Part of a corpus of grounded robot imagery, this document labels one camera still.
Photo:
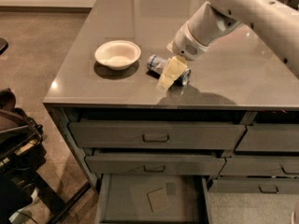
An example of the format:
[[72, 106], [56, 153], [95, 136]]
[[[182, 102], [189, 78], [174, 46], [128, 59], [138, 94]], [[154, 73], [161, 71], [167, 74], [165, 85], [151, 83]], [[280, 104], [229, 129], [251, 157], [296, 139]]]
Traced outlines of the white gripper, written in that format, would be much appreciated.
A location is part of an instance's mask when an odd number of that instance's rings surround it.
[[192, 36], [187, 22], [179, 28], [174, 39], [166, 47], [180, 56], [173, 56], [168, 60], [156, 86], [159, 91], [167, 91], [187, 69], [187, 61], [197, 60], [208, 50], [207, 46]]

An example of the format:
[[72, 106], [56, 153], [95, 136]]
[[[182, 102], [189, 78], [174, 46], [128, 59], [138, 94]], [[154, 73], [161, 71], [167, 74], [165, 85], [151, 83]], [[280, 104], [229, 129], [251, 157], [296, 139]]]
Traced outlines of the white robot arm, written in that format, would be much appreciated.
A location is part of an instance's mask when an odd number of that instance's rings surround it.
[[278, 0], [207, 0], [176, 32], [167, 49], [174, 53], [158, 80], [168, 90], [189, 61], [218, 38], [247, 25], [287, 67], [299, 73], [299, 13]]

